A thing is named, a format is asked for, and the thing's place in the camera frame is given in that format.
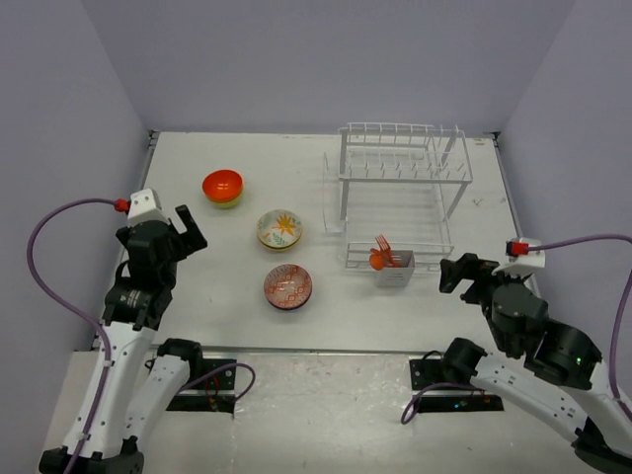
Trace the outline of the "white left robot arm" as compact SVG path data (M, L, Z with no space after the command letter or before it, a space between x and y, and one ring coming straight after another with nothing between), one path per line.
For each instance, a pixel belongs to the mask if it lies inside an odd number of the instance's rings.
M176 286L177 266L207 246L186 205L176 209L186 230L179 232L152 197L118 199L113 208L127 216L116 236L127 252L94 321L101 341L97 364L81 408L61 446L45 451L41 473L139 473L142 443L174 396L199 385L205 375L199 344L175 340L165 346L152 375L133 389Z

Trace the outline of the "blue zigzag patterned bowl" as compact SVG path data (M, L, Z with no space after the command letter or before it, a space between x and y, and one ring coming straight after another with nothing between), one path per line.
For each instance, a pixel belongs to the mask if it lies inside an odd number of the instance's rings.
M297 309L301 308L305 304L306 304L306 301L299 302L298 304L289 304L287 302L283 302L283 303L279 303L279 304L273 304L273 308L275 308L277 310L280 310L280 311L294 311L294 310L297 310Z

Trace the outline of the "yellow patterned bowl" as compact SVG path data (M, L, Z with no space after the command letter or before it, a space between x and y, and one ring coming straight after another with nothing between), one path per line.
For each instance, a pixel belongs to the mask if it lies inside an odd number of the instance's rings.
M269 246L263 242L259 242L263 248L267 251L267 252L272 252L272 253L286 253L289 252L291 250L293 250L294 248L298 247L299 242L295 242L291 245L287 245L287 246L283 246L283 247L274 247L274 246Z

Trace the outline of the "green floral patterned bowl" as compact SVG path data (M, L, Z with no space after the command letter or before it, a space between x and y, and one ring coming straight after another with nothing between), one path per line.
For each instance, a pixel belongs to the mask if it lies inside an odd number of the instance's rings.
M286 209L268 211L257 222L257 238L269 246L291 245L300 240L302 233L300 217Z

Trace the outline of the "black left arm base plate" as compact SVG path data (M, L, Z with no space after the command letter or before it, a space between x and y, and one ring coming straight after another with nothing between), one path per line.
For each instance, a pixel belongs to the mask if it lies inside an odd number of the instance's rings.
M177 394L167 407L168 412L234 414L235 369L227 368Z

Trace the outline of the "lime green plastic bowl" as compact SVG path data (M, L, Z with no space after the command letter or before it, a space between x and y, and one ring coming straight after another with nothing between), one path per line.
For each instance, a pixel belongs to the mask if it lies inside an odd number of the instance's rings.
M241 191L238 195L234 195L231 199L226 200L216 200L211 195L207 195L206 197L215 208L230 209L237 206L241 202L244 193L244 191Z

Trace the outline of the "red lattice patterned bowl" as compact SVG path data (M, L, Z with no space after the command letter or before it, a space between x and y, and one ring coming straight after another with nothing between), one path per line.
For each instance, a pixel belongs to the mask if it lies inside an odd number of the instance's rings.
M310 273L295 264L283 264L273 268L264 280L264 296L271 306L283 302L307 302L312 291L313 281Z

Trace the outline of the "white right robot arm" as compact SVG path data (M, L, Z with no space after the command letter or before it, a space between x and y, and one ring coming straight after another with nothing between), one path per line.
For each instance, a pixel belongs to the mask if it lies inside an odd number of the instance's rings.
M543 253L500 264L465 253L440 262L439 290L470 281L460 298L480 307L497 349L519 359L527 379L470 340L456 338L440 375L450 387L490 391L540 420L571 444L576 456L601 473L631 470L629 399L614 388L601 351L581 330L549 316L548 303L526 285L545 266Z

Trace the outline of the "orange plastic bowl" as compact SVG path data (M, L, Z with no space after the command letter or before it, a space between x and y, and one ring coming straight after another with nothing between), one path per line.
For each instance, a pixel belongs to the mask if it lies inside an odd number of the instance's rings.
M205 197L217 204L237 199L245 188L243 177L230 169L216 170L207 175L201 184Z

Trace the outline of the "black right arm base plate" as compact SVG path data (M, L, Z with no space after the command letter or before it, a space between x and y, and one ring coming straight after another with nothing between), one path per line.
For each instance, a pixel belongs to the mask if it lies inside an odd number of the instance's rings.
M409 360L411 388L416 395L423 389L441 384L425 392L413 405L417 414L425 413L474 413L503 412L503 400L482 390L464 390L445 386L446 379L441 371L442 353L430 351Z

